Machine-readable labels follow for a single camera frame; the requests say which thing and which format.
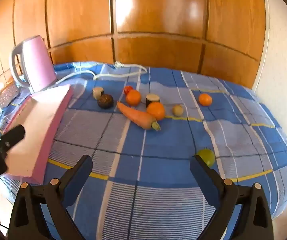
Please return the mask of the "glittery tissue box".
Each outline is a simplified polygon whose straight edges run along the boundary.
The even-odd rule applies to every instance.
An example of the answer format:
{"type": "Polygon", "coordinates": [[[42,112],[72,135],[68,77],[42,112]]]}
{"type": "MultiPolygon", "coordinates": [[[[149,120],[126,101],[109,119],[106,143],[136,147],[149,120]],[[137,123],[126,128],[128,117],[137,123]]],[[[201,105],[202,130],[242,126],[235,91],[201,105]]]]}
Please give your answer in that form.
{"type": "Polygon", "coordinates": [[[0,112],[19,95],[19,92],[20,89],[15,81],[0,83],[0,112]]]}

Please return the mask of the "large dark eggplant chunk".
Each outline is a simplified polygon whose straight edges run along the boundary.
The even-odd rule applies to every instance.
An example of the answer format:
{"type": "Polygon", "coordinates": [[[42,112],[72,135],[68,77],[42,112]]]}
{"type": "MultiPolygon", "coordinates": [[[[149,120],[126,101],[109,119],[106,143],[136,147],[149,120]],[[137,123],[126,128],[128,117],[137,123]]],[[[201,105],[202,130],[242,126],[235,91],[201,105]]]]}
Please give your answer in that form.
{"type": "Polygon", "coordinates": [[[147,94],[146,95],[146,108],[153,102],[160,102],[160,97],[157,94],[147,94]]]}

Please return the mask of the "orange carrot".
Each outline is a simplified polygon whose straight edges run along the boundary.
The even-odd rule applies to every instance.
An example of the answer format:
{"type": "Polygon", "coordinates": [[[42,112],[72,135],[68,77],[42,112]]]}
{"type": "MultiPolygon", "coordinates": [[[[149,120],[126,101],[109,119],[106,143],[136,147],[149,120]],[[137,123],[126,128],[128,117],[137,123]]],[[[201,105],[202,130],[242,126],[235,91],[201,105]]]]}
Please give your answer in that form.
{"type": "Polygon", "coordinates": [[[150,130],[150,129],[153,129],[155,131],[161,130],[161,127],[158,124],[154,116],[146,112],[142,112],[137,109],[128,107],[119,101],[116,103],[116,105],[117,105],[118,110],[131,122],[135,123],[137,126],[145,130],[150,130]]]}

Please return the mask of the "large orange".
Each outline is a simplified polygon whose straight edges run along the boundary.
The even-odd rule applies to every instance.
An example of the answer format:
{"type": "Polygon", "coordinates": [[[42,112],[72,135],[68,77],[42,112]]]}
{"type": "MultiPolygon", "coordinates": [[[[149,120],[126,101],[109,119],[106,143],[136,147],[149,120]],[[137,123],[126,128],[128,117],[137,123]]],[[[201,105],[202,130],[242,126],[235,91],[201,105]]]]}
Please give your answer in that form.
{"type": "Polygon", "coordinates": [[[161,102],[151,102],[146,112],[155,117],[157,121],[161,121],[165,118],[165,108],[161,102]]]}

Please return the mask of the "red tomato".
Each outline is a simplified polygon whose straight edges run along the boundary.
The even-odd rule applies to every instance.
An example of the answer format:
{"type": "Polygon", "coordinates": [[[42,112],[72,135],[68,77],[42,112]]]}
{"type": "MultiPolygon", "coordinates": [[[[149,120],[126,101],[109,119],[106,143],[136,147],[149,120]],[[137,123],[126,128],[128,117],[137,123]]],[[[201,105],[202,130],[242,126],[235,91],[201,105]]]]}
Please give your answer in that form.
{"type": "Polygon", "coordinates": [[[127,95],[131,90],[133,90],[133,87],[130,85],[127,85],[124,87],[123,92],[125,95],[127,95]]]}

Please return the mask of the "blue plaid tablecloth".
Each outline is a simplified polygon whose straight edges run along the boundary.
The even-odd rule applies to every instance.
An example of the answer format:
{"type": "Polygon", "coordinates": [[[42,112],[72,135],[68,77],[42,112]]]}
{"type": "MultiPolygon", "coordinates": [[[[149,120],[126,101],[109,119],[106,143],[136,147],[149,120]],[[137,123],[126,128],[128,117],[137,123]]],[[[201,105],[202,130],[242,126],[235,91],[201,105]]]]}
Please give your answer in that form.
{"type": "MultiPolygon", "coordinates": [[[[215,208],[192,175],[190,160],[208,148],[216,158],[210,168],[222,179],[261,184],[271,218],[284,211],[287,137],[251,90],[213,77],[120,63],[74,62],[54,70],[58,81],[49,89],[71,85],[73,95],[54,135],[43,183],[0,175],[13,204],[23,183],[46,185],[89,155],[92,172],[66,208],[84,239],[199,239],[215,208]],[[126,102],[127,85],[141,94],[137,106],[126,102]],[[113,107],[98,106],[94,87],[113,97],[113,107]],[[165,118],[157,121],[160,131],[137,126],[116,105],[146,112],[150,93],[165,108],[165,118]],[[202,93],[212,97],[210,106],[199,103],[202,93]],[[174,105],[182,105],[181,117],[172,114],[174,105]]],[[[0,137],[30,95],[22,89],[0,112],[0,137]]]]}

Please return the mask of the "pink electric kettle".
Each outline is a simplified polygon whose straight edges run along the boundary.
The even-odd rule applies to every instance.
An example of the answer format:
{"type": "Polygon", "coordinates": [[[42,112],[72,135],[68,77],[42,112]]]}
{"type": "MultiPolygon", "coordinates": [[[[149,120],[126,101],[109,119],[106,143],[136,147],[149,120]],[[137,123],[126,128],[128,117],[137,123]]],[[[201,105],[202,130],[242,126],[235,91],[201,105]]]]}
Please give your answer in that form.
{"type": "Polygon", "coordinates": [[[9,56],[9,68],[16,84],[28,88],[30,93],[47,89],[56,81],[56,73],[43,38],[30,37],[16,45],[9,56]],[[15,57],[20,56],[23,79],[16,71],[15,57]]]}

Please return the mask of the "pink rimmed white tray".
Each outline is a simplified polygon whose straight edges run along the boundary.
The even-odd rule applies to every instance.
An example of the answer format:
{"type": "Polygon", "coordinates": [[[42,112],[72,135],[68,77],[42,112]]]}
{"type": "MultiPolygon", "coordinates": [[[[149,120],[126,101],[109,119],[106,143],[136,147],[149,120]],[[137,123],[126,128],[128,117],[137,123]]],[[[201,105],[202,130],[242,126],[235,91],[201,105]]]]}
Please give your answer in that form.
{"type": "Polygon", "coordinates": [[[63,85],[34,93],[20,105],[6,131],[22,125],[25,137],[7,152],[5,176],[43,183],[54,135],[72,95],[71,85],[63,85]]]}

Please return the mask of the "beige round fruit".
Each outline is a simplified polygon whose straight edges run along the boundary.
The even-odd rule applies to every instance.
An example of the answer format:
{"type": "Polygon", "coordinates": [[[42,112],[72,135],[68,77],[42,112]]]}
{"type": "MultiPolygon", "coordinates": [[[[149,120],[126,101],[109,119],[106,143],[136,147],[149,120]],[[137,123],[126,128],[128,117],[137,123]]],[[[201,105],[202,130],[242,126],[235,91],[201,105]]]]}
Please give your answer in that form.
{"type": "Polygon", "coordinates": [[[172,107],[172,114],[176,117],[181,117],[184,113],[182,105],[174,105],[172,107]]]}

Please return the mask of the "small eggplant chunk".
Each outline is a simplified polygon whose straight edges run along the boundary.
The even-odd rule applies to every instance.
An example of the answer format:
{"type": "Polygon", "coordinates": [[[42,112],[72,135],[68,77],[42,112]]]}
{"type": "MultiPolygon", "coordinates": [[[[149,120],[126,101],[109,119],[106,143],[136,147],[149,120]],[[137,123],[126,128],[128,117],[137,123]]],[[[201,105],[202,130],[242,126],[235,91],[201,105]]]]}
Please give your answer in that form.
{"type": "Polygon", "coordinates": [[[102,87],[94,87],[92,89],[92,96],[95,100],[98,100],[104,94],[104,88],[102,87]]]}

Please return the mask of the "wooden wardrobe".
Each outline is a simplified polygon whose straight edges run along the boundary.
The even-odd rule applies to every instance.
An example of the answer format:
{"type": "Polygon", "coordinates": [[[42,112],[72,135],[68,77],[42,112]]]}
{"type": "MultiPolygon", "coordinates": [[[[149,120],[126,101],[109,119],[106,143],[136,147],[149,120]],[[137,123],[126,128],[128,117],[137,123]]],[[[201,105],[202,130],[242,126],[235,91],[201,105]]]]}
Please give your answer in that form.
{"type": "Polygon", "coordinates": [[[40,35],[52,62],[172,68],[254,85],[264,0],[0,0],[0,83],[21,41],[40,35]]]}

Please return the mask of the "small orange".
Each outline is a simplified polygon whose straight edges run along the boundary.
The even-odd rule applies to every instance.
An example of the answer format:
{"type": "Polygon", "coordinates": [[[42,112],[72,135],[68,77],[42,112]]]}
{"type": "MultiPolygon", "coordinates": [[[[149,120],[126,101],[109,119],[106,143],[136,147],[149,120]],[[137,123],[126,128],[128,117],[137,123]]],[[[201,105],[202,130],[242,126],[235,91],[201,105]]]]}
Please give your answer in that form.
{"type": "Polygon", "coordinates": [[[207,93],[202,93],[199,95],[198,101],[202,106],[208,107],[212,104],[212,97],[207,93]]]}

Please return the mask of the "dark wrinkled passion fruit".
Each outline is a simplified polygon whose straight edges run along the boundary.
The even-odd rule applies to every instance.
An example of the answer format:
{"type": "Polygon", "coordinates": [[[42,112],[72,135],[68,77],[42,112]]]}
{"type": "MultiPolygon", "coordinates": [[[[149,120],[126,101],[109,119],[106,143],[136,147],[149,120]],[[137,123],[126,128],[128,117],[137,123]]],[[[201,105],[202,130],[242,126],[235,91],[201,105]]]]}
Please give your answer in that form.
{"type": "Polygon", "coordinates": [[[97,104],[101,109],[110,109],[114,105],[114,99],[110,94],[102,94],[98,98],[97,104]]]}

